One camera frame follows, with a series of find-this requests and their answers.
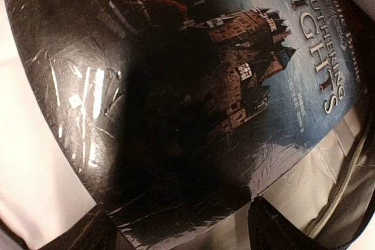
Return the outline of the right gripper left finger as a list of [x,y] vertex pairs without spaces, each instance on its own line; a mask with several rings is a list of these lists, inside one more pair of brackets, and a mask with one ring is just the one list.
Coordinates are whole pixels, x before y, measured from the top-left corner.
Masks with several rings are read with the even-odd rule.
[[116,240],[116,230],[104,212],[95,206],[69,230],[41,247],[41,250],[115,249]]

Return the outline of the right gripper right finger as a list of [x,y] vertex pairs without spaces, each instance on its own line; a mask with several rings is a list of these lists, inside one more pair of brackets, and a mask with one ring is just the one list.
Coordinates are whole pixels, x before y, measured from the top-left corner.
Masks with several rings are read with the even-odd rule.
[[264,197],[254,198],[247,219],[251,249],[325,249],[294,226]]

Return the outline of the dark blue hardcover book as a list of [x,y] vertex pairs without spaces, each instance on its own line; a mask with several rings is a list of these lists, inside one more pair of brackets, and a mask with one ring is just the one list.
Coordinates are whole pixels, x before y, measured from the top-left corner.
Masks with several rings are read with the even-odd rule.
[[363,89],[348,0],[5,0],[40,110],[129,240],[203,232]]

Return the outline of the navy blue student backpack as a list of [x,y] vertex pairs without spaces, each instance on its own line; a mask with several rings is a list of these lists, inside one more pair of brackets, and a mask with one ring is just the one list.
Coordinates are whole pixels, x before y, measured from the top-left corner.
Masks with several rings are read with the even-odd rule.
[[43,183],[56,176],[56,204],[44,192],[28,187],[37,202],[33,210],[16,208],[4,197],[1,230],[22,249],[41,249],[69,230],[95,206],[117,232],[115,249],[251,249],[248,210],[256,197],[264,197],[286,219],[325,249],[347,249],[374,217],[374,22],[353,0],[348,0],[351,50],[360,70],[363,89],[343,118],[297,164],[260,194],[203,232],[172,236],[158,244],[139,244],[120,233],[105,209],[92,197],[65,157],[44,118],[27,79],[10,26],[5,0],[1,0],[1,40],[11,57],[3,57],[17,69],[14,82],[1,87],[1,131],[15,141],[14,150],[38,146],[32,162],[34,174]]

